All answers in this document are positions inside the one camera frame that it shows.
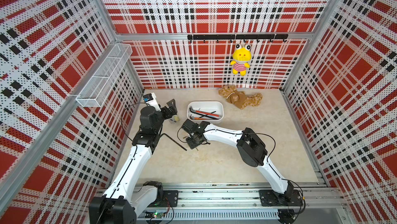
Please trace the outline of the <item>brown plush teddy bear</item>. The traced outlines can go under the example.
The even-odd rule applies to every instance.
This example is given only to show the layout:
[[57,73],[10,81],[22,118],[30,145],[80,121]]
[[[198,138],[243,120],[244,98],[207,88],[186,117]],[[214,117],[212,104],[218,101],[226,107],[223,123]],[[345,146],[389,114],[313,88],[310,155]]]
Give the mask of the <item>brown plush teddy bear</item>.
[[220,88],[218,94],[225,98],[228,103],[241,110],[248,106],[258,107],[263,98],[261,93],[246,95],[245,92],[238,91],[235,85],[226,85]]

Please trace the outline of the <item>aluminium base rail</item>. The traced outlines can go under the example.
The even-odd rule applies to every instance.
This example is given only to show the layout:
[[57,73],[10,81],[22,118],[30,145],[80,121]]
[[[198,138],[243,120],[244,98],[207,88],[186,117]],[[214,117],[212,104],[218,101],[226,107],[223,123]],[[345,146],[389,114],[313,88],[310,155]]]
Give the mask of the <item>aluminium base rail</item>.
[[149,223],[274,220],[283,224],[352,224],[339,190],[320,183],[293,185],[290,197],[268,183],[165,184],[165,200],[139,216]]

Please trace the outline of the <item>orange handled hex key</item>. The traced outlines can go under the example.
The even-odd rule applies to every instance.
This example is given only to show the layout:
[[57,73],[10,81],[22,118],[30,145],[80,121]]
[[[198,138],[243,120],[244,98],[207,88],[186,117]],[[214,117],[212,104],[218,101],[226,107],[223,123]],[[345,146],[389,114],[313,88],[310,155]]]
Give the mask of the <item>orange handled hex key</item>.
[[190,116],[191,120],[211,120],[210,118]]

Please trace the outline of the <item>white plastic storage box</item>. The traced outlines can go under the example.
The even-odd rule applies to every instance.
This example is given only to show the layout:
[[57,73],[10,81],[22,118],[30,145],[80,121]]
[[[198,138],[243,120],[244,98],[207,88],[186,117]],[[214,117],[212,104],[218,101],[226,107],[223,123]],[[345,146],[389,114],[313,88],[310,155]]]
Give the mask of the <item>white plastic storage box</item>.
[[216,113],[221,115],[221,117],[218,117],[218,119],[211,119],[211,120],[203,120],[203,121],[208,121],[210,123],[218,124],[220,123],[223,118],[224,118],[224,107],[223,104],[218,102],[218,101],[193,101],[189,103],[187,107],[187,118],[191,120],[190,116],[195,116],[195,117],[201,117],[200,115],[193,114],[189,111],[189,108],[192,107],[193,110],[199,110],[203,112],[209,112],[209,113]]

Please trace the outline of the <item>yellow frog plush toy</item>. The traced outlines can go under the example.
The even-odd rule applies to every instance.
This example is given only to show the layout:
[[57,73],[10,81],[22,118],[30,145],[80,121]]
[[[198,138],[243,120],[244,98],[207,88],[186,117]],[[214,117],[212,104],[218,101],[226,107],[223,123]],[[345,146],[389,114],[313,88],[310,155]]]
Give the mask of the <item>yellow frog plush toy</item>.
[[247,73],[247,69],[250,68],[249,61],[252,58],[251,55],[251,44],[237,44],[235,46],[234,53],[232,55],[232,61],[230,65],[232,66],[232,73],[234,75],[240,74],[241,76],[245,76]]

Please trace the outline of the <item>long black hex key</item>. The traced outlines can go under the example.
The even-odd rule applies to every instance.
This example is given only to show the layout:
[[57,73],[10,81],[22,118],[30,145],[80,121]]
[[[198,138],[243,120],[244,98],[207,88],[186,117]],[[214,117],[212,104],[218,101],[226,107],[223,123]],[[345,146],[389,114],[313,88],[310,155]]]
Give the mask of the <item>long black hex key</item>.
[[180,148],[182,148],[184,151],[187,151],[187,149],[185,147],[183,147],[179,142],[177,142],[176,140],[174,140],[172,137],[170,137],[168,134],[163,133],[160,135],[160,138],[162,138],[163,136],[167,137],[168,139],[170,139],[171,141],[173,141],[176,145],[178,145]]

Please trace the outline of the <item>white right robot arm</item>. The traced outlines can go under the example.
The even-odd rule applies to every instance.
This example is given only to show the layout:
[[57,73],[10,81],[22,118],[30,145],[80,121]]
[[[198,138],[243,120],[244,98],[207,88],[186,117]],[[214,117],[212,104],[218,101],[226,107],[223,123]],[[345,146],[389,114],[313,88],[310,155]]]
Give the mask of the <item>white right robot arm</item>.
[[262,206],[305,206],[303,191],[295,189],[293,182],[284,178],[276,169],[265,143],[260,139],[260,133],[251,128],[231,130],[206,121],[198,124],[189,119],[182,124],[182,130],[188,134],[186,142],[191,149],[210,141],[237,148],[243,162],[257,168],[271,186],[270,190],[259,191]]

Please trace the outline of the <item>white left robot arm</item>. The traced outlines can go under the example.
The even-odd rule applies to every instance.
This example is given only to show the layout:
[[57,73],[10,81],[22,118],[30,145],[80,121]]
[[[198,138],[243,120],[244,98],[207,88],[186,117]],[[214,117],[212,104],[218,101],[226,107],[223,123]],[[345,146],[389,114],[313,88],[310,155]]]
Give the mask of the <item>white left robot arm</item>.
[[152,94],[143,99],[147,105],[141,109],[140,126],[128,159],[104,194],[93,198],[89,205],[92,224],[134,224],[149,205],[163,199],[161,182],[149,181],[138,193],[133,191],[163,134],[163,122],[177,115],[176,102],[172,99],[160,107]]

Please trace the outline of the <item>clear tape roll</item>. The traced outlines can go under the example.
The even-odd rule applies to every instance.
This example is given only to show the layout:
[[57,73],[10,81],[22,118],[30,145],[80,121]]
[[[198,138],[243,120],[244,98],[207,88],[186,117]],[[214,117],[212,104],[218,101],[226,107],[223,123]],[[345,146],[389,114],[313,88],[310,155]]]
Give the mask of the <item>clear tape roll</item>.
[[173,123],[177,123],[177,122],[180,121],[180,118],[179,118],[178,115],[173,115],[173,116],[171,117],[170,121],[173,122]]

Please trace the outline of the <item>short black hex key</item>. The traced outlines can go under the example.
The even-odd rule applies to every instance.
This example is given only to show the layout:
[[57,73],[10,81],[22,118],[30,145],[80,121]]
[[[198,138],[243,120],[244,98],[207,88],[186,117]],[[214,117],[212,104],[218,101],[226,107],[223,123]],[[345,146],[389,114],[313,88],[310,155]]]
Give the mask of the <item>short black hex key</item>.
[[195,110],[193,110],[192,107],[189,108],[189,111],[190,111],[191,113],[193,113],[193,114],[197,114],[197,115],[198,115],[198,113],[197,113]]

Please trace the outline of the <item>red handled hex key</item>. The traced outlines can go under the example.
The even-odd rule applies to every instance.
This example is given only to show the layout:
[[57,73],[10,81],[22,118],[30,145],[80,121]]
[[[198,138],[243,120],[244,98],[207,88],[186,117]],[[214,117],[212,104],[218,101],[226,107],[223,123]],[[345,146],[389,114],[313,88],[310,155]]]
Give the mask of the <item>red handled hex key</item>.
[[216,113],[209,113],[209,112],[203,112],[203,111],[199,111],[199,110],[195,110],[197,113],[199,114],[203,114],[206,116],[214,116],[214,117],[221,117],[221,115],[216,114]]

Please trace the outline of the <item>black wall hook rail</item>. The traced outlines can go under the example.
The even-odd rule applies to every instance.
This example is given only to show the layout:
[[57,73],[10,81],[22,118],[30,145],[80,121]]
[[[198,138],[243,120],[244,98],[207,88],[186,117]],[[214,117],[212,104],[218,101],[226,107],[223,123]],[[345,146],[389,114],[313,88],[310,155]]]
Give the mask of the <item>black wall hook rail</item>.
[[282,40],[288,39],[288,34],[220,34],[220,35],[188,35],[188,40]]

